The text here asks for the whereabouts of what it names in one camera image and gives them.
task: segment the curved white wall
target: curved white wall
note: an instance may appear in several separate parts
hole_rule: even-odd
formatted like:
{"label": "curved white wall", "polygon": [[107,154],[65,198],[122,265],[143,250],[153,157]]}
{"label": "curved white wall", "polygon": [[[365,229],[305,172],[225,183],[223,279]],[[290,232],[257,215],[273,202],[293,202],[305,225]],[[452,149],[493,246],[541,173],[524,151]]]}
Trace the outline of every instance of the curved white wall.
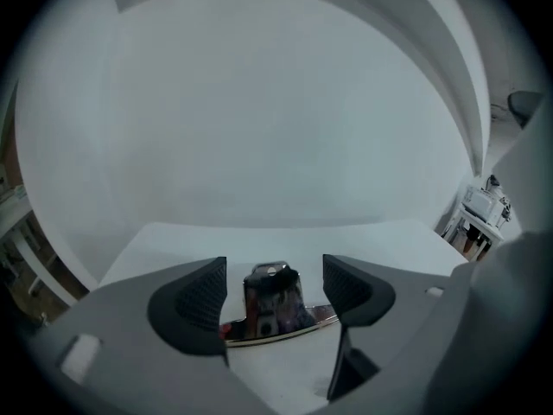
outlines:
{"label": "curved white wall", "polygon": [[39,221],[88,287],[151,221],[432,227],[469,167],[419,68],[322,0],[60,0],[16,122]]}

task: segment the white table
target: white table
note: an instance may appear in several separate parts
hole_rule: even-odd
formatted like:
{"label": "white table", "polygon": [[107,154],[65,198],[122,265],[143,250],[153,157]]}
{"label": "white table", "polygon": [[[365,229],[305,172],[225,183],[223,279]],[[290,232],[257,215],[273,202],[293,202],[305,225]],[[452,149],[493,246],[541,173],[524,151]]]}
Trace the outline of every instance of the white table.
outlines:
{"label": "white table", "polygon": [[52,276],[41,261],[36,257],[35,252],[25,240],[21,227],[32,212],[32,207],[27,196],[18,199],[15,195],[0,204],[0,242],[10,238],[17,251],[27,262],[29,267],[50,290],[67,305],[72,306],[77,300],[69,294]]}
{"label": "white table", "polygon": [[[449,244],[453,242],[455,235],[459,226],[462,226],[463,222],[467,221],[469,224],[476,227],[480,232],[487,236],[490,241],[490,246],[497,245],[503,241],[503,235],[501,235],[500,230],[496,226],[492,226],[489,223],[486,223],[482,219],[478,218],[476,215],[472,215],[468,212],[462,205],[459,207],[459,213],[457,214],[454,222],[449,227],[448,232],[443,237]],[[478,256],[482,253],[487,245],[487,241],[483,241],[478,251],[470,258],[471,261],[475,261]]]}
{"label": "white table", "polygon": [[[324,253],[446,276],[467,262],[439,235],[413,220],[311,229],[152,223],[123,249],[100,287],[180,263],[226,256],[228,296],[221,312],[221,322],[226,322],[245,316],[242,280],[255,264],[267,261],[285,260],[300,272],[307,304],[328,303],[322,290]],[[282,342],[231,348],[229,364],[278,413],[307,413],[327,404],[339,339],[336,323]]]}

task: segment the white backdrop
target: white backdrop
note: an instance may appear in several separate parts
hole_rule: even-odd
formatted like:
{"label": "white backdrop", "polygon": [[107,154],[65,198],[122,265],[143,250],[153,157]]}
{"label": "white backdrop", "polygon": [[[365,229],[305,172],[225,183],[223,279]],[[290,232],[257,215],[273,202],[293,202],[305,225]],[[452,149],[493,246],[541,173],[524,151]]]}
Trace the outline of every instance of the white backdrop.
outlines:
{"label": "white backdrop", "polygon": [[469,167],[422,72],[321,0],[62,0],[16,122],[37,217],[88,287],[151,221],[433,227]]}

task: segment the white appliance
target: white appliance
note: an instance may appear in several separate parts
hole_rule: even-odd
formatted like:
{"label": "white appliance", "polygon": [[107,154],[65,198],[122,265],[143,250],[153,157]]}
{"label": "white appliance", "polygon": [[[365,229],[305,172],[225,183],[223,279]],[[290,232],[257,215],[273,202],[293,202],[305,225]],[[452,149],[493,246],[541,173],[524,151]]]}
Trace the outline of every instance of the white appliance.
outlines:
{"label": "white appliance", "polygon": [[467,188],[462,204],[468,212],[492,226],[498,225],[505,208],[505,205],[495,195],[475,186]]}

